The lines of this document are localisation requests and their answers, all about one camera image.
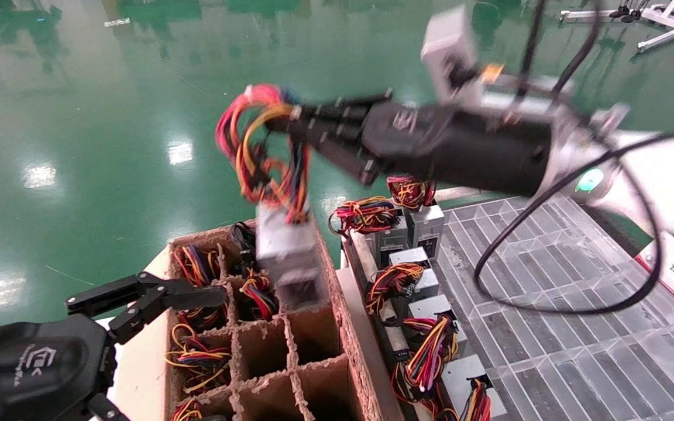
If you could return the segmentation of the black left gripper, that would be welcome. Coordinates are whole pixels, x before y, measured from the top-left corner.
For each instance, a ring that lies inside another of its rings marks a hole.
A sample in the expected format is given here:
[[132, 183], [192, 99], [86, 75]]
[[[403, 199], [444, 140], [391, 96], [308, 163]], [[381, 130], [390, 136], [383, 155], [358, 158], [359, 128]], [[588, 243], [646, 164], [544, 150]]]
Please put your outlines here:
[[[164, 312], [216, 309], [222, 286], [192, 286], [149, 272], [128, 275], [67, 299], [59, 322], [0, 326], [0, 420], [129, 421], [107, 392], [115, 344], [125, 344]], [[92, 320], [123, 308], [109, 331]]]

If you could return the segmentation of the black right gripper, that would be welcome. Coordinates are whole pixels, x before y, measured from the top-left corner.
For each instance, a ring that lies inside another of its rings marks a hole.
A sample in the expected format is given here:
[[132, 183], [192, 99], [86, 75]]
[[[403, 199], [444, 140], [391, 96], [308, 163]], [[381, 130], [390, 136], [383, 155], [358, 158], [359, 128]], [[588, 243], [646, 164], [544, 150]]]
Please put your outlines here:
[[370, 186], [382, 173], [403, 172], [424, 181], [534, 195], [545, 178], [551, 151], [550, 123], [463, 111], [456, 106], [410, 108], [389, 103], [393, 89], [340, 96], [326, 103], [286, 102], [286, 116], [268, 120], [270, 132], [292, 134], [299, 123], [362, 127], [366, 150], [330, 138], [307, 145], [358, 183]]

